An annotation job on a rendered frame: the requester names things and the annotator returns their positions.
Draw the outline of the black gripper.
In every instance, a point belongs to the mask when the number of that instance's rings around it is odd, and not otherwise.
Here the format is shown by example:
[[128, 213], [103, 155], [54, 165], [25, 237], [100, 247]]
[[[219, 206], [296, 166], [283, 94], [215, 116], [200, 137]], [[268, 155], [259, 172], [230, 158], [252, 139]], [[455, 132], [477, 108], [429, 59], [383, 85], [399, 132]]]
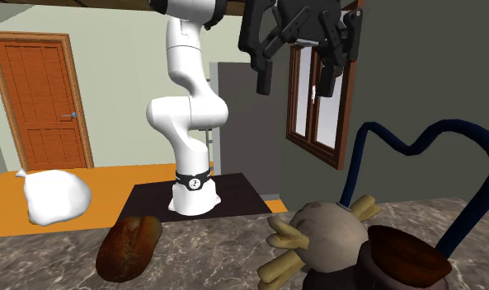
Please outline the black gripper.
[[[276, 27], [260, 42], [264, 11], [271, 9]], [[257, 72], [256, 92], [270, 94], [272, 56], [284, 45], [306, 40], [318, 43], [322, 61], [316, 96], [332, 97], [336, 78], [358, 58], [363, 10], [357, 8], [341, 17], [341, 0], [247, 0], [238, 48], [251, 57]]]

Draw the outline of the brown framed window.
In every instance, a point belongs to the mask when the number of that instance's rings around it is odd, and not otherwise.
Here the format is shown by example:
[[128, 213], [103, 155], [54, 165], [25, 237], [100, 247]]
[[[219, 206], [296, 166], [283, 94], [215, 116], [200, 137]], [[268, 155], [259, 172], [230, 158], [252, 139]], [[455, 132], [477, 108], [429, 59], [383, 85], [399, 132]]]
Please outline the brown framed window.
[[336, 78], [331, 97], [316, 95], [322, 61], [314, 48], [293, 45], [289, 59], [286, 138], [331, 167], [345, 164], [356, 61]]

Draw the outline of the dark robot stand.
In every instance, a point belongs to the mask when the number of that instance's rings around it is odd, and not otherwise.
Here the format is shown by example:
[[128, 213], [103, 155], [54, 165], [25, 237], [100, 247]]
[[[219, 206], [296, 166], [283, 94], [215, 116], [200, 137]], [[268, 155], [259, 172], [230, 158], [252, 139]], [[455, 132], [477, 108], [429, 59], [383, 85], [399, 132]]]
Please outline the dark robot stand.
[[271, 213], [261, 196], [243, 173], [213, 177], [221, 203], [211, 211], [198, 216], [184, 216], [170, 211], [173, 180], [135, 185], [123, 207], [119, 220], [127, 217], [154, 216], [160, 222], [179, 222], [209, 218], [225, 218]]

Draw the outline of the grey round figure, beige limbs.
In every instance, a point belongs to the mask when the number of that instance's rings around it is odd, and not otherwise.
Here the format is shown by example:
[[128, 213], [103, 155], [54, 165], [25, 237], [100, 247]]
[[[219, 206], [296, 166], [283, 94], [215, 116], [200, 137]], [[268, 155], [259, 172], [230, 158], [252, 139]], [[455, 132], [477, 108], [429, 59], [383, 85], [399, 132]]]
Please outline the grey round figure, beige limbs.
[[368, 240], [362, 222], [380, 211], [375, 198], [366, 194], [348, 208], [312, 202], [290, 222], [276, 216], [267, 218], [275, 231], [266, 238], [267, 244], [285, 253], [258, 268], [258, 289], [278, 290], [301, 269], [329, 274], [355, 265], [361, 245]]

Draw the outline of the dark blue curved tube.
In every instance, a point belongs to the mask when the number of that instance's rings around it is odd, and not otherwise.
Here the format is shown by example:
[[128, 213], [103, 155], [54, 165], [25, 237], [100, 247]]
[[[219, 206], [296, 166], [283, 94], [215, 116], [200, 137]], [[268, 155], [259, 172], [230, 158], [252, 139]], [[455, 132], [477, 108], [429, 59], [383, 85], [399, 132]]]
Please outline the dark blue curved tube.
[[[424, 152], [440, 134], [444, 132], [454, 132], [474, 141], [489, 157], [489, 131], [477, 124], [465, 120], [442, 119], [427, 127], [411, 145], [405, 144], [381, 124], [376, 122], [365, 122], [361, 125], [356, 134], [350, 168], [340, 201], [338, 202], [338, 205], [344, 209], [349, 208], [355, 190], [368, 132], [375, 133], [393, 150], [400, 152], [405, 156], [419, 155]], [[437, 251], [446, 258], [450, 257], [460, 242], [475, 227], [488, 210], [489, 174], [478, 192], [472, 197], [467, 206], [440, 238], [435, 246]]]

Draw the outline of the dark pot with brown lid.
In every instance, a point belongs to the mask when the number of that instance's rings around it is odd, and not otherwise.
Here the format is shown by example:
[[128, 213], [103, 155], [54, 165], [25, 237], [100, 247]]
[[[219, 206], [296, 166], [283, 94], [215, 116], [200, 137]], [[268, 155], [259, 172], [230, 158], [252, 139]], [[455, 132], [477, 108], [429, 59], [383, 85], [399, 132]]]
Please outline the dark pot with brown lid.
[[383, 225], [368, 228], [356, 264], [324, 274], [310, 270], [302, 290], [449, 290], [450, 262], [423, 240]]

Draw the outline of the orange wooden door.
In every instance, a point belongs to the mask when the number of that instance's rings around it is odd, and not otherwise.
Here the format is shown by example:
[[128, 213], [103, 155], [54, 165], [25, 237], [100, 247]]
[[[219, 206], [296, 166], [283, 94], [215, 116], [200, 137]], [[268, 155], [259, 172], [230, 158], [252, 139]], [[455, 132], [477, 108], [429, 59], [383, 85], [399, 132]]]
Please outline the orange wooden door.
[[94, 166], [68, 35], [0, 31], [0, 93], [24, 170]]

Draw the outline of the brown bread loaf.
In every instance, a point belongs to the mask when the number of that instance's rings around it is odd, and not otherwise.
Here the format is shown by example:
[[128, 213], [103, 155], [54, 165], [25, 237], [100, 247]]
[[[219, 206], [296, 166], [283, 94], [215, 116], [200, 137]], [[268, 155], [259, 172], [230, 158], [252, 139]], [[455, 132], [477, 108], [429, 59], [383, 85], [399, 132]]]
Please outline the brown bread loaf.
[[96, 257], [98, 275], [113, 283], [137, 278], [150, 263], [161, 234], [162, 224], [154, 216], [119, 220], [101, 243]]

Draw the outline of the white tied bag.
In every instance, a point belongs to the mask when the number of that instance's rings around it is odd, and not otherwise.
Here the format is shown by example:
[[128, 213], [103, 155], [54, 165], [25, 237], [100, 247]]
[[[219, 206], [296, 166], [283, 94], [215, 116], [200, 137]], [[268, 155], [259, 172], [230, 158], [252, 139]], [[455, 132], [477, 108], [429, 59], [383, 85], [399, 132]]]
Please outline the white tied bag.
[[28, 174], [21, 169], [16, 177], [25, 179], [23, 191], [29, 221], [42, 227], [80, 217], [92, 201], [89, 186], [67, 171]]

